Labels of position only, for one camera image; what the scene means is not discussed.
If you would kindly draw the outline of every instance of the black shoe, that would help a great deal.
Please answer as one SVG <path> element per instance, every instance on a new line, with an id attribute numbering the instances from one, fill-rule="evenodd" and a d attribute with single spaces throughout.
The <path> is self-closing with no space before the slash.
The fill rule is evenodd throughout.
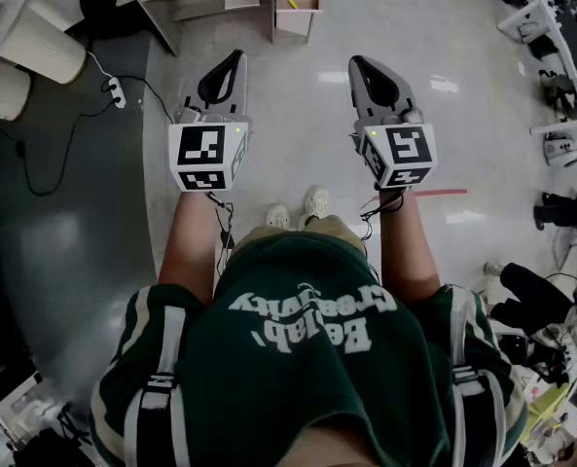
<path id="1" fill-rule="evenodd" d="M 537 228 L 538 231 L 542 231 L 545 229 L 545 222 L 539 216 L 540 209 L 541 208 L 539 206 L 534 206 L 534 209 L 532 210 L 532 215 L 534 218 L 534 226 Z"/>

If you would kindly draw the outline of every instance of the equipment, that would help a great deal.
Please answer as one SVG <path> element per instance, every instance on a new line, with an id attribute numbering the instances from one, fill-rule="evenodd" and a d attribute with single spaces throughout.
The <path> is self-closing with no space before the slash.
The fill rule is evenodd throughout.
<path id="1" fill-rule="evenodd" d="M 182 192 L 232 188 L 249 149 L 246 106 L 247 56 L 234 51 L 185 94 L 179 123 L 169 126 L 169 167 Z"/>
<path id="2" fill-rule="evenodd" d="M 569 135 L 562 134 L 546 138 L 543 150 L 550 166 L 570 167 L 577 162 L 577 138 Z"/>
<path id="3" fill-rule="evenodd" d="M 414 94 L 400 76 L 362 55 L 348 63 L 357 153 L 380 189 L 402 189 L 424 181 L 437 166 L 433 126 L 425 124 Z"/>

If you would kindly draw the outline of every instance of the electrical outlet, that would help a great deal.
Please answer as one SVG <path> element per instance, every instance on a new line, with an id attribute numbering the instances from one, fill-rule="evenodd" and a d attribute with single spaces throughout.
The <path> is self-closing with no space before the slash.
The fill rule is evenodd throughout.
<path id="1" fill-rule="evenodd" d="M 124 91 L 122 90 L 122 85 L 120 85 L 120 80 L 117 78 L 111 78 L 109 80 L 109 86 L 113 98 L 119 98 L 119 100 L 115 102 L 115 106 L 124 109 L 124 107 L 126 107 L 126 98 L 124 97 Z"/>

